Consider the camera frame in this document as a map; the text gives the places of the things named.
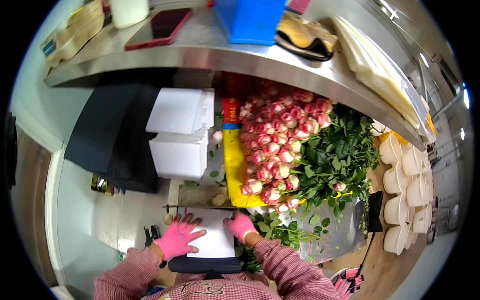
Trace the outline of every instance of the pink glove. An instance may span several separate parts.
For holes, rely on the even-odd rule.
[[[239,212],[233,214],[233,221],[230,219],[224,219],[223,224],[230,229],[233,235],[239,239],[242,244],[245,243],[245,236],[247,233],[257,232],[250,218]]]
[[[179,222],[181,215],[177,215],[173,218],[172,224],[170,224],[163,237],[155,240],[155,243],[162,249],[165,261],[175,256],[198,252],[198,248],[189,246],[188,243],[205,235],[207,231],[200,230],[190,233],[201,222],[201,219],[197,218],[192,223],[189,223],[191,218],[192,214],[188,214]]]

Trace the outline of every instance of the white plastic bowl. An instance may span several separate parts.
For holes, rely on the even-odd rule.
[[[407,178],[402,171],[402,164],[399,162],[384,173],[384,189],[389,194],[400,195],[405,193],[407,184]]]
[[[402,225],[408,215],[408,205],[405,194],[388,200],[384,207],[384,220],[388,224]]]
[[[384,250],[400,255],[405,247],[408,236],[408,227],[404,223],[400,226],[390,228],[385,233]]]
[[[430,203],[413,216],[413,232],[427,233],[428,227],[430,226],[431,222],[432,204]]]
[[[413,244],[413,236],[415,233],[413,232],[413,225],[408,224],[408,234],[407,234],[407,241],[405,242],[405,249],[409,249],[410,246]]]
[[[407,186],[407,203],[409,206],[423,206],[427,199],[425,178],[420,175]]]
[[[407,215],[407,223],[412,223],[413,222],[413,216],[415,215],[415,207],[414,206],[409,206],[408,207],[408,215]]]
[[[402,149],[394,134],[389,134],[387,139],[378,147],[380,159],[384,164],[394,164],[402,159]]]
[[[421,173],[421,157],[423,154],[415,148],[411,147],[402,156],[402,168],[406,176],[418,175]]]

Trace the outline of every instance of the red phone case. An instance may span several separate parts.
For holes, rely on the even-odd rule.
[[[155,18],[156,15],[158,15],[161,12],[156,13],[153,17],[148,20],[147,23],[145,23],[142,28],[140,28],[138,31],[142,30],[143,27],[148,25],[153,18]],[[175,37],[177,36],[178,31],[182,27],[182,25],[190,18],[192,15],[192,9],[188,9],[188,13],[185,14],[183,19],[178,23],[177,27],[173,30],[171,35],[169,37],[162,37],[162,38],[156,38],[153,40],[145,41],[145,42],[140,42],[136,44],[129,45],[130,41],[135,37],[135,35],[138,33],[138,31],[125,43],[125,50],[136,50],[136,49],[142,49],[142,48],[151,48],[151,47],[156,47],[156,46],[164,46],[164,45],[169,45],[173,43],[175,40]]]

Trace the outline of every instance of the stack of white paper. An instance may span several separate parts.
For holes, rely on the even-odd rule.
[[[214,125],[211,90],[162,88],[145,130],[159,177],[199,180],[207,166],[208,129]]]

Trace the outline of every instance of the pink checkered shirt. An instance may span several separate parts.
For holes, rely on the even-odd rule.
[[[179,273],[175,285],[147,300],[340,300],[322,270],[309,264],[279,240],[260,240],[254,248],[265,274],[224,274],[226,279],[205,280],[205,274]],[[129,249],[127,258],[95,279],[95,300],[140,299],[155,278],[161,260],[150,250]],[[278,286],[278,295],[268,288]]]

